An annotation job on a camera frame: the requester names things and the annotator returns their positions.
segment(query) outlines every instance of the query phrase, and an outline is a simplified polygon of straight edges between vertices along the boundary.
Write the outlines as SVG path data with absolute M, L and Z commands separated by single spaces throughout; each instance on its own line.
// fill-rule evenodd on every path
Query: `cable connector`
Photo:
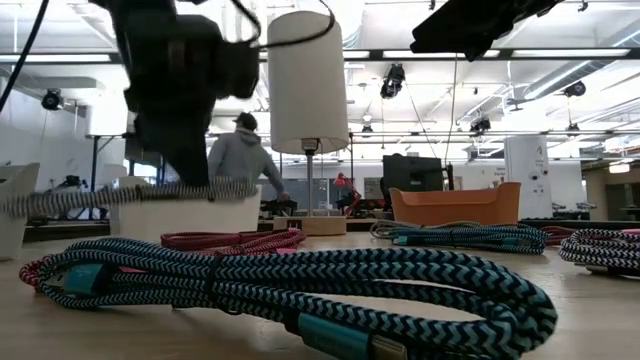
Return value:
M 298 317 L 305 345 L 338 359 L 369 359 L 369 334 L 309 314 Z
M 397 341 L 379 335 L 371 337 L 373 360 L 407 360 L 407 348 Z
M 397 238 L 393 239 L 393 245 L 407 246 L 409 245 L 409 237 L 398 236 Z
M 62 289 L 68 294 L 94 296 L 109 273 L 104 264 L 75 265 L 64 277 Z

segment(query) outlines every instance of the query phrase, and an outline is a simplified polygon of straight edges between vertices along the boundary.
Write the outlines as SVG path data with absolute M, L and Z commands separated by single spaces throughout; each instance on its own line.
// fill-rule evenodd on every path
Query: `orange plastic bin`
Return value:
M 483 225 L 518 222 L 520 183 L 503 183 L 495 189 L 403 192 L 390 189 L 396 221 L 417 225 L 442 225 L 473 221 Z

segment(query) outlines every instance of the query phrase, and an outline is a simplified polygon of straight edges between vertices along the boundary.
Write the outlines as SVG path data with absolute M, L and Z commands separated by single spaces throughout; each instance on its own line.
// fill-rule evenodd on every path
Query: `spotlight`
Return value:
M 469 129 L 470 132 L 482 132 L 486 130 L 491 130 L 491 121 L 489 121 L 489 117 L 486 115 L 482 115 L 482 117 L 473 120 Z
M 60 89 L 47 90 L 47 94 L 42 98 L 40 105 L 49 111 L 62 110 L 64 107 L 64 99 L 62 98 L 61 92 Z
M 373 132 L 373 128 L 371 128 L 371 125 L 369 124 L 365 124 L 362 126 L 362 132 L 366 132 L 366 133 L 372 133 Z
M 562 91 L 562 94 L 566 97 L 572 96 L 582 96 L 587 92 L 587 87 L 584 85 L 582 81 L 578 81 L 577 83 L 568 86 L 566 89 Z
M 384 83 L 380 89 L 380 96 L 383 99 L 393 99 L 402 90 L 402 83 L 405 81 L 404 68 L 402 64 L 391 64 L 391 69 L 384 78 Z
M 565 129 L 566 131 L 580 131 L 580 127 L 578 127 L 578 124 L 573 124 L 573 123 L 569 123 L 569 126 L 567 126 L 567 128 Z M 576 134 L 570 134 L 569 137 L 574 137 L 574 136 L 578 136 Z

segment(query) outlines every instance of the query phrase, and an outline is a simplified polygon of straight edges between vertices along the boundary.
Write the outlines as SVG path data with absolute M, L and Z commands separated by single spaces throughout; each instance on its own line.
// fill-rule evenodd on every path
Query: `table surface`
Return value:
M 22 258 L 0 263 L 0 349 L 9 359 L 330 359 L 307 348 L 281 324 L 211 309 L 172 311 L 136 306 L 95 312 L 60 308 L 18 278 L 21 264 L 60 252 L 72 241 L 26 244 Z M 304 251 L 385 247 L 368 234 L 309 238 Z M 524 359 L 637 359 L 640 354 L 640 281 L 590 275 L 562 261 L 554 249 L 543 256 L 468 251 L 501 263 L 543 288 L 560 318 L 556 333 Z M 457 310 L 401 300 L 342 301 L 443 320 L 473 320 Z

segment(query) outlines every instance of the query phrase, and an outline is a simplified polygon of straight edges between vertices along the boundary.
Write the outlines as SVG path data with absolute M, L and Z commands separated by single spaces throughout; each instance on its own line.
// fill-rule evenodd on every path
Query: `braided cable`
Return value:
M 161 245 L 178 251 L 201 255 L 265 255 L 279 249 L 296 249 L 306 239 L 299 229 L 263 231 L 237 234 L 192 232 L 164 234 Z
M 49 285 L 55 271 L 78 263 L 144 272 L 114 271 L 93 296 L 75 297 Z M 213 282 L 207 282 L 210 272 Z M 282 322 L 287 329 L 292 314 L 311 314 L 401 342 L 408 359 L 519 359 L 544 343 L 557 322 L 551 300 L 534 284 L 491 261 L 449 251 L 363 249 L 218 257 L 104 238 L 48 256 L 39 274 L 41 291 L 70 309 L 151 304 L 226 308 Z M 431 320 L 307 293 L 432 303 L 484 319 Z
M 395 245 L 453 246 L 516 254 L 539 255 L 549 235 L 523 224 L 485 226 L 474 222 L 454 222 L 421 227 L 381 220 L 370 229 L 373 237 L 393 240 Z
M 540 228 L 540 231 L 544 231 L 549 234 L 549 240 L 547 246 L 558 246 L 562 243 L 562 240 L 568 238 L 576 232 L 576 229 L 567 228 L 563 226 L 545 226 Z
M 249 179 L 217 177 L 208 186 L 191 187 L 183 183 L 137 185 L 119 189 L 104 188 L 97 192 L 44 193 L 17 195 L 0 203 L 0 212 L 11 217 L 54 214 L 76 208 L 96 208 L 153 200 L 222 200 L 246 198 L 256 194 Z
M 640 276 L 640 235 L 578 230 L 562 241 L 558 255 L 579 265 L 605 267 L 610 273 Z

